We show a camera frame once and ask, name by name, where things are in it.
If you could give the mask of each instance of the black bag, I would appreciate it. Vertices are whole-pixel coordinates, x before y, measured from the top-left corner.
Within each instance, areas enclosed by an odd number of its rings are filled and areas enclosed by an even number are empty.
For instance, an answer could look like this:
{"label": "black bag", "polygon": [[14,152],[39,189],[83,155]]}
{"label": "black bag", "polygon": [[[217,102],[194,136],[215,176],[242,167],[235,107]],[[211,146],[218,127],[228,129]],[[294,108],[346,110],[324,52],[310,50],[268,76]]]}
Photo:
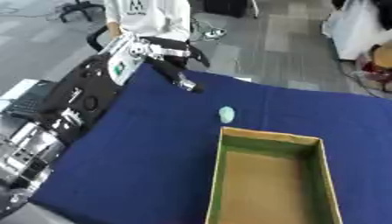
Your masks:
{"label": "black bag", "polygon": [[241,18],[245,15],[248,0],[204,0],[204,10],[208,13]]}

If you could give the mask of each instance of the table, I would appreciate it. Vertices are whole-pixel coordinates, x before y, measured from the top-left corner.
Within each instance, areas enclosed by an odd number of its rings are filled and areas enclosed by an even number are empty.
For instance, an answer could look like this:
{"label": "table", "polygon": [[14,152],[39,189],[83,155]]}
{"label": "table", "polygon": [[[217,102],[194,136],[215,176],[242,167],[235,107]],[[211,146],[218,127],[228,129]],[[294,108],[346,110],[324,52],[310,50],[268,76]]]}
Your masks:
{"label": "table", "polygon": [[188,76],[206,92],[143,66],[33,201],[80,224],[203,223],[228,105],[231,126],[323,138],[344,223],[392,223],[391,101]]}

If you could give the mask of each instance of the printed logo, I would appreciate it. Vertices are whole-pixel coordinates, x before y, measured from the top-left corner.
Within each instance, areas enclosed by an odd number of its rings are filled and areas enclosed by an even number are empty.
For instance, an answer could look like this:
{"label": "printed logo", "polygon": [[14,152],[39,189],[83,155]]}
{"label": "printed logo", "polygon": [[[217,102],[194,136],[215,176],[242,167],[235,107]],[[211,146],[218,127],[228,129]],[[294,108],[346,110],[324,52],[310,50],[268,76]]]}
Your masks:
{"label": "printed logo", "polygon": [[130,6],[129,6],[129,11],[127,12],[128,15],[134,16],[134,15],[142,15],[145,16],[146,14],[146,9],[145,5],[142,4],[142,1],[140,0],[130,0]]}

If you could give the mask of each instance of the office chair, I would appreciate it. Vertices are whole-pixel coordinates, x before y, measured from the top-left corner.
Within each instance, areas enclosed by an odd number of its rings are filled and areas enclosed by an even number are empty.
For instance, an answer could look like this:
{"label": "office chair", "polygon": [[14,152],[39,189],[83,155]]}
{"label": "office chair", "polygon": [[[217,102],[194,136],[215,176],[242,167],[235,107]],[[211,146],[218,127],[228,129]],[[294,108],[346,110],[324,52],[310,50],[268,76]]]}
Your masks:
{"label": "office chair", "polygon": [[66,15],[73,13],[75,11],[80,11],[88,22],[92,22],[93,19],[91,18],[90,15],[88,15],[88,12],[86,11],[86,9],[91,9],[91,8],[100,8],[103,11],[105,11],[105,7],[103,7],[103,5],[101,4],[90,3],[89,1],[81,2],[81,0],[75,0],[74,4],[67,4],[63,7],[63,12],[59,15],[59,18],[63,23],[66,23],[68,22],[66,19]]}

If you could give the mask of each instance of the chair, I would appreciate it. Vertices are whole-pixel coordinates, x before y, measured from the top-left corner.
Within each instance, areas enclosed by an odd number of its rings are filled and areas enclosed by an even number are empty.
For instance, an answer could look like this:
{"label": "chair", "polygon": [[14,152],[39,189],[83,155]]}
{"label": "chair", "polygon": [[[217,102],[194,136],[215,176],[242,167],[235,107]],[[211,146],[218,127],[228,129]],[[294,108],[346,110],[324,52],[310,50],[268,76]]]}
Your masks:
{"label": "chair", "polygon": [[103,46],[98,42],[98,38],[108,30],[108,27],[104,25],[98,31],[95,31],[87,36],[87,43],[97,52],[103,50]]}
{"label": "chair", "polygon": [[63,7],[63,12],[59,15],[59,18],[63,23],[66,23],[68,22],[66,19],[66,15],[75,11],[80,11],[88,22],[93,22],[93,19],[90,15],[88,15],[88,12],[86,11],[86,9],[90,8],[100,8],[105,11],[105,7],[101,4],[90,3],[89,1],[81,2],[81,0],[75,0],[75,4],[67,4]]}

